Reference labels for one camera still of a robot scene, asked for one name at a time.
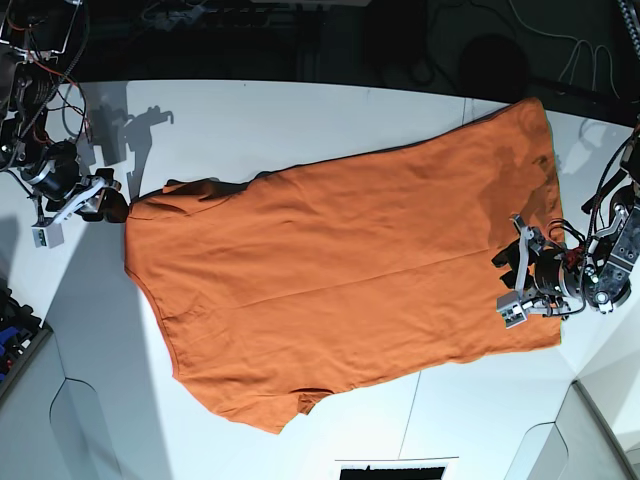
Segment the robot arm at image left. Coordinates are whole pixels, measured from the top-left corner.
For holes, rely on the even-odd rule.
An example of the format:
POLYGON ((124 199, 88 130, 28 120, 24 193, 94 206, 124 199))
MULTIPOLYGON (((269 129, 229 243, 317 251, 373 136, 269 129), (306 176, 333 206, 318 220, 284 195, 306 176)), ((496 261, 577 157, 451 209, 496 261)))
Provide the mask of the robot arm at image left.
POLYGON ((360 6, 258 1, 5 1, 1 5, 1 167, 33 185, 40 222, 68 211, 123 223, 140 195, 154 125, 201 80, 342 82, 328 22, 353 13, 381 73, 412 89, 445 71, 429 49, 434 1, 360 6))

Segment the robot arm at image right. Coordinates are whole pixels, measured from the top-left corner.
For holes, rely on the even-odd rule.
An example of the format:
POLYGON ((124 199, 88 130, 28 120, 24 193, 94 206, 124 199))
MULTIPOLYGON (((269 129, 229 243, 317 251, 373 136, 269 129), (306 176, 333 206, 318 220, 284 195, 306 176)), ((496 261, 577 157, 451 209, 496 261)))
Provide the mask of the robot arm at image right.
POLYGON ((581 206, 587 231, 555 218, 548 230, 515 214, 518 238, 492 259, 509 270, 501 281, 509 292, 496 311, 508 328, 531 315, 563 321, 590 308, 613 312, 631 294, 630 277, 639 262, 639 128, 617 148, 594 195, 581 206))

